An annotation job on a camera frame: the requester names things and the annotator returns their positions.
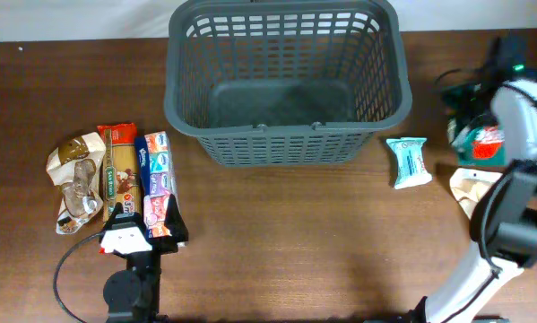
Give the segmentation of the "Kleenex tissue multipack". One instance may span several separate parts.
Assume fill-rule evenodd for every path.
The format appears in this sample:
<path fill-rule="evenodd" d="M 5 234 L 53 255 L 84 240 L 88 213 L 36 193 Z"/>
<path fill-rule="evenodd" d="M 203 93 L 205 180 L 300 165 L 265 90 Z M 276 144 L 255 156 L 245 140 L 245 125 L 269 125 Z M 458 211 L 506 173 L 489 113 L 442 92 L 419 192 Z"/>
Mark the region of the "Kleenex tissue multipack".
<path fill-rule="evenodd" d="M 143 220 L 150 239 L 171 236 L 167 227 L 169 205 L 176 195 L 172 154 L 164 131 L 138 136 L 134 148 L 143 190 Z"/>

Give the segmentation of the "green Nescafe coffee bag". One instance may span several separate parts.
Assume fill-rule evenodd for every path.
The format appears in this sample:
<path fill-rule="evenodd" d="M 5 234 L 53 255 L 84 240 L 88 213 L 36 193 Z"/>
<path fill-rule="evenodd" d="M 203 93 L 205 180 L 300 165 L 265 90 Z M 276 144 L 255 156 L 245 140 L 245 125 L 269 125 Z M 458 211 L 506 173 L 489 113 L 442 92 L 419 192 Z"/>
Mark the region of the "green Nescafe coffee bag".
<path fill-rule="evenodd" d="M 490 114 L 450 118 L 447 138 L 460 166 L 502 167 L 507 163 L 503 128 Z"/>

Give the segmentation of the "beige snack bag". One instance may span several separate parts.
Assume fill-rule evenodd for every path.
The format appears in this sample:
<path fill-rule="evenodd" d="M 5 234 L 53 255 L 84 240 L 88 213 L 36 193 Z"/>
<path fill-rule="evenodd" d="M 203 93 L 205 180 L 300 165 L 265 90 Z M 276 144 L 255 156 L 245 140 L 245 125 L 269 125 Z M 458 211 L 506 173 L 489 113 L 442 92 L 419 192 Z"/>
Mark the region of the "beige snack bag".
<path fill-rule="evenodd" d="M 499 172 L 458 168 L 449 180 L 455 201 L 471 219 L 475 206 L 501 178 Z"/>

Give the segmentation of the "teal wet wipes pack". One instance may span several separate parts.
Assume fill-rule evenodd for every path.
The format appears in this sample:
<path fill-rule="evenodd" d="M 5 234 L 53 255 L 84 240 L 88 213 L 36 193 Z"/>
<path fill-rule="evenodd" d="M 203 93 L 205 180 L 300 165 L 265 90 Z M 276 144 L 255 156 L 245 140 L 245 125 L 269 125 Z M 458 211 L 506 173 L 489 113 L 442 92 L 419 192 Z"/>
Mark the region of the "teal wet wipes pack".
<path fill-rule="evenodd" d="M 433 180 L 423 159 L 422 148 L 426 142 L 425 137 L 401 137 L 386 140 L 397 162 L 395 189 L 416 187 Z"/>

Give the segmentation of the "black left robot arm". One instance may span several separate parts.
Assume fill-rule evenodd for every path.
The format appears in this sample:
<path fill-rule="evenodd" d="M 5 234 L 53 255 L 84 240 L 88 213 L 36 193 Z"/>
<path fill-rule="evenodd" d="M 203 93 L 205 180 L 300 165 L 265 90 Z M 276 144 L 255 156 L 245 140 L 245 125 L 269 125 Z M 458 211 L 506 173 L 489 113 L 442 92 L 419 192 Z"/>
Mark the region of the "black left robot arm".
<path fill-rule="evenodd" d="M 143 217 L 125 212 L 120 203 L 104 224 L 101 252 L 126 261 L 126 269 L 114 273 L 103 287 L 108 323 L 171 321 L 160 312 L 161 257 L 177 253 L 189 238 L 174 195 L 169 195 L 164 224 L 171 234 L 151 238 Z"/>

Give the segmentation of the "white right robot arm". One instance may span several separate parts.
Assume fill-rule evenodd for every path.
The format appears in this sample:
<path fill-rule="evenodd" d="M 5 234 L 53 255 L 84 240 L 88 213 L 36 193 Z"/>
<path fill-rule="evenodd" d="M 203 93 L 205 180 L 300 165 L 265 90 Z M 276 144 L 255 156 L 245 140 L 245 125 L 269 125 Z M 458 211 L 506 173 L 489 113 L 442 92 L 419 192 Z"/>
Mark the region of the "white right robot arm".
<path fill-rule="evenodd" d="M 402 322 L 474 322 L 501 287 L 537 263 L 537 69 L 524 54 L 520 39 L 497 37 L 469 82 L 440 92 L 456 151 L 480 141 L 472 131 L 495 128 L 506 168 L 472 209 L 458 268 Z"/>

